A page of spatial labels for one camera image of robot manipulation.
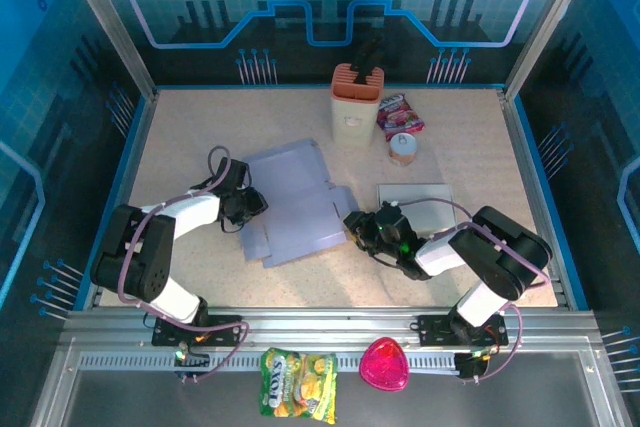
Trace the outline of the aluminium table rail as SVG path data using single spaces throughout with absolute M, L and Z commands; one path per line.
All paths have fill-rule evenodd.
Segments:
M 268 347 L 309 352 L 362 351 L 379 337 L 392 337 L 418 350 L 418 334 L 410 324 L 420 315 L 445 315 L 446 307 L 365 308 L 213 308 L 214 315 L 239 315 L 249 324 L 244 351 Z M 600 349 L 603 340 L 589 311 L 522 307 L 523 334 L 519 351 Z M 149 351 L 151 330 L 142 311 L 128 307 L 97 307 L 71 313 L 57 347 L 103 351 Z

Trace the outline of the green yellow candy bag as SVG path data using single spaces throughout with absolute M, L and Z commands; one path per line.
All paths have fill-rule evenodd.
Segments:
M 260 413 L 337 422 L 338 359 L 334 353 L 269 348 L 260 359 Z

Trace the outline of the aluminium frame post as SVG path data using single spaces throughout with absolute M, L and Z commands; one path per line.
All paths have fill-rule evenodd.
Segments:
M 520 90 L 527 76 L 535 66 L 541 52 L 555 30 L 561 0 L 546 0 L 537 17 L 531 34 L 524 43 L 504 86 L 506 98 L 513 98 Z
M 157 89 L 151 75 L 111 0 L 86 0 L 111 41 L 141 96 L 155 104 Z

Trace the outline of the red purple candy packet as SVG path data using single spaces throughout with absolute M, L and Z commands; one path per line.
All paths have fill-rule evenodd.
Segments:
M 380 101 L 377 124 L 387 142 L 397 134 L 414 134 L 425 128 L 424 121 L 411 107 L 404 93 L 397 93 Z

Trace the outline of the pink heart-shaped container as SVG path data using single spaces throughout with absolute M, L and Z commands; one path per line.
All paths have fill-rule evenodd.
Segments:
M 391 337 L 375 340 L 363 354 L 359 374 L 370 386 L 386 392 L 406 388 L 410 380 L 408 359 L 400 344 Z

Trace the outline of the beige knife block orange top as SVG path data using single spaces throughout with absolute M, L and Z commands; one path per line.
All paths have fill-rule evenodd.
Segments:
M 363 83 L 348 63 L 338 64 L 330 86 L 332 138 L 343 146 L 365 147 L 372 140 L 385 74 L 374 67 Z

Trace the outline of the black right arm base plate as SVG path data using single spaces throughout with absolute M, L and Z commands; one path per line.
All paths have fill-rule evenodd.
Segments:
M 498 314 L 492 315 L 479 327 L 457 314 L 420 315 L 410 328 L 418 334 L 423 347 L 502 347 L 509 344 L 504 318 Z

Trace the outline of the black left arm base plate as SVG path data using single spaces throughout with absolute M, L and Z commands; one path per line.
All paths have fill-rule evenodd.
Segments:
M 151 344 L 156 347 L 235 347 L 240 341 L 239 326 L 214 332 L 194 332 L 179 328 L 166 320 L 157 319 L 153 327 Z

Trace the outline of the small pull-tab can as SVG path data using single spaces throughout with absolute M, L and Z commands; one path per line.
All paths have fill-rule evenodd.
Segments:
M 417 150 L 416 138 L 408 133 L 398 133 L 389 141 L 390 160 L 399 166 L 411 164 L 416 157 Z

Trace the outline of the small black circuit board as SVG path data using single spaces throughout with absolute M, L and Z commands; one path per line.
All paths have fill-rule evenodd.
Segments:
M 210 356 L 196 353 L 188 345 L 183 345 L 174 353 L 174 366 L 177 371 L 174 374 L 185 383 L 187 379 L 192 379 L 198 375 L 197 368 L 208 367 Z
M 492 355 L 489 352 L 477 351 L 470 353 L 456 353 L 454 366 L 457 377 L 463 381 L 478 383 L 486 375 Z

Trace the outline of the lilac paper box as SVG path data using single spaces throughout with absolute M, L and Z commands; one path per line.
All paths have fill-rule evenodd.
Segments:
M 275 267 L 348 240 L 343 219 L 359 209 L 332 183 L 319 145 L 303 139 L 243 158 L 268 208 L 240 231 L 245 259 Z

